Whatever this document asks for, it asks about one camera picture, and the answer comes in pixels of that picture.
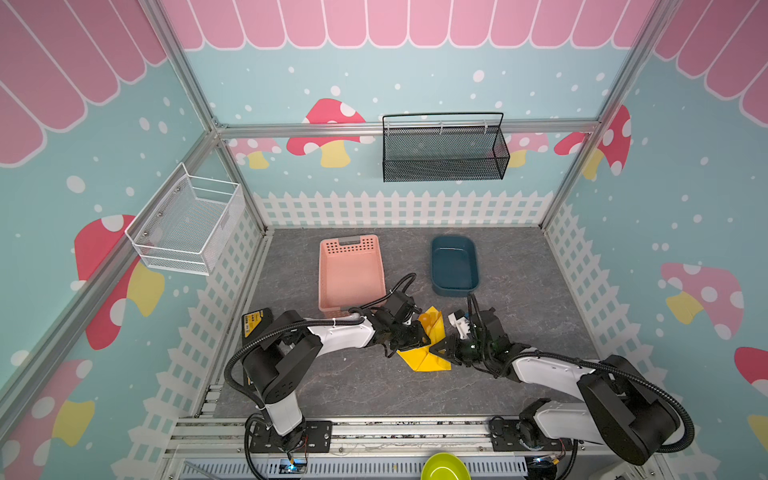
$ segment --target yellow mushroom stem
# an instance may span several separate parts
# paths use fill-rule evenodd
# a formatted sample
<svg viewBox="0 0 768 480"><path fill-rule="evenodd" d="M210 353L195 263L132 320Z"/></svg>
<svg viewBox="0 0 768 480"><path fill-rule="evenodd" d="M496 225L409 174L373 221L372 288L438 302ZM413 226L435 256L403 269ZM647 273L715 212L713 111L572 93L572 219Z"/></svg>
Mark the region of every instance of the yellow mushroom stem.
<svg viewBox="0 0 768 480"><path fill-rule="evenodd" d="M334 140L320 147L323 157L320 165L325 168L341 168L349 165L349 155L344 149L344 140Z"/></svg>
<svg viewBox="0 0 768 480"><path fill-rule="evenodd" d="M270 162L266 161L263 153L255 151L248 155L248 166L254 170L263 170L270 166Z"/></svg>
<svg viewBox="0 0 768 480"><path fill-rule="evenodd" d="M525 152L525 150L518 150L510 153L507 168L517 168L525 165Z"/></svg>
<svg viewBox="0 0 768 480"><path fill-rule="evenodd" d="M598 177L598 167L600 166L600 161L605 158L605 155L603 152L595 149L594 152L592 152L592 155L589 156L589 159L587 160L587 164L584 166L584 169L581 171L581 174L584 175L584 178L587 180L594 180Z"/></svg>

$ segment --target yellow bag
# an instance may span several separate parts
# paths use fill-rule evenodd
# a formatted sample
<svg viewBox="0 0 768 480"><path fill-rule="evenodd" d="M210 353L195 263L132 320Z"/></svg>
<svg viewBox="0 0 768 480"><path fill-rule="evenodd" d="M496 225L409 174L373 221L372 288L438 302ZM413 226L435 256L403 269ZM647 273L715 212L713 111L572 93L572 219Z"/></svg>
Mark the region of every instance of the yellow bag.
<svg viewBox="0 0 768 480"><path fill-rule="evenodd" d="M442 313L434 306L429 307L429 310L419 316L419 322L422 323L424 331L432 341L432 345L435 345L445 338L445 324L442 321ZM429 347L432 345L397 353L406 361L408 366L411 367L414 372L438 372L440 370L450 370L451 363L449 361L441 359L429 352Z"/></svg>

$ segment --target gray marble floor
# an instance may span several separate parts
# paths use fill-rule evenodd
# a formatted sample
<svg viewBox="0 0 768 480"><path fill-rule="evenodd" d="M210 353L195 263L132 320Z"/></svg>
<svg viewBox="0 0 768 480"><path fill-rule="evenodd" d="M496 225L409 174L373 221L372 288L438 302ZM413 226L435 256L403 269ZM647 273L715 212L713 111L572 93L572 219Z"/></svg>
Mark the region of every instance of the gray marble floor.
<svg viewBox="0 0 768 480"><path fill-rule="evenodd" d="M408 272L418 278L409 289L424 310L446 315L466 310L466 300L432 291L430 243L437 235L464 235L477 247L480 307L496 308L512 341L581 358L595 351L554 257L538 228L369 228L277 230L256 287L252 310L271 307L276 315L297 310L323 318L317 307L319 242L373 233L379 236L387 287ZM446 330L452 327L446 322ZM241 374L240 366L236 368ZM413 372L383 348L347 349L319 357L297 390L305 416L338 415L514 415L539 397L570 397L545 387L515 383L465 367L446 372ZM253 404L224 386L214 415L243 417Z"/></svg>

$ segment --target aluminum frame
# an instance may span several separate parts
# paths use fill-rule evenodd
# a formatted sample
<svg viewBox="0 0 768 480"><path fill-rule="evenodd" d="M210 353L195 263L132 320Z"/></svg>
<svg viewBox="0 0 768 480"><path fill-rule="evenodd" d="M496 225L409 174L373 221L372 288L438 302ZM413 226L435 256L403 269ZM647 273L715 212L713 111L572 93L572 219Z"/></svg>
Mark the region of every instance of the aluminum frame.
<svg viewBox="0 0 768 480"><path fill-rule="evenodd" d="M560 187L558 187L554 199L549 204L549 208L541 222L542 230L549 228L560 207L563 206L571 194L578 176L587 164L589 157L600 144L603 135L611 126L611 122L614 120L616 113L618 113L624 98L629 93L645 64L648 63L656 43L661 38L661 34L681 2L682 0L657 0L654 4L653 10L646 18L642 32L637 37L637 43L630 50L629 55L624 60L624 64L621 66L619 75L616 77L614 84L611 85L611 93L608 95L601 113L598 115L599 122L597 128L592 134L588 135L588 138L582 144L574 162L568 168L568 172L566 172Z"/></svg>

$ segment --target green bowl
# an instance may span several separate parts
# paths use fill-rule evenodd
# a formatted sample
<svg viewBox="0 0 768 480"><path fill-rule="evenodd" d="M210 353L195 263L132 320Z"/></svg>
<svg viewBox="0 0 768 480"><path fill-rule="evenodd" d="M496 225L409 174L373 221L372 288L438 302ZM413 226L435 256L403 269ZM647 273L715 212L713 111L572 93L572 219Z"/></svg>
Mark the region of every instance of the green bowl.
<svg viewBox="0 0 768 480"><path fill-rule="evenodd" d="M471 480L464 462L450 453L436 453L424 465L422 480Z"/></svg>

